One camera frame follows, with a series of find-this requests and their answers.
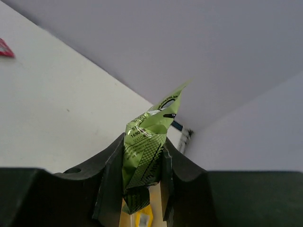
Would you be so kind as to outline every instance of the white wall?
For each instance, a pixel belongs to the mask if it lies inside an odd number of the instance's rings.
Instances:
[[[151,104],[0,1],[0,166],[64,171],[106,148]],[[169,130],[175,146],[181,134]]]
[[[303,72],[197,132],[186,155],[207,170],[303,171]]]
[[[194,131],[303,70],[302,0],[2,1]]]

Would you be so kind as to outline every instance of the red object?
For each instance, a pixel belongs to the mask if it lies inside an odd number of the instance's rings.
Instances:
[[[14,58],[13,51],[6,45],[3,39],[0,39],[0,55]]]

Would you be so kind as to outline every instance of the yellow object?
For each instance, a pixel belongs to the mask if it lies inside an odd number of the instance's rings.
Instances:
[[[136,213],[136,227],[151,227],[152,226],[152,207],[148,205]]]

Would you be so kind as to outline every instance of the green plastic bag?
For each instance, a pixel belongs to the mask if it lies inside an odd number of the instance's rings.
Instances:
[[[133,214],[150,203],[148,187],[161,176],[167,130],[178,112],[184,83],[126,125],[122,166],[123,211]]]

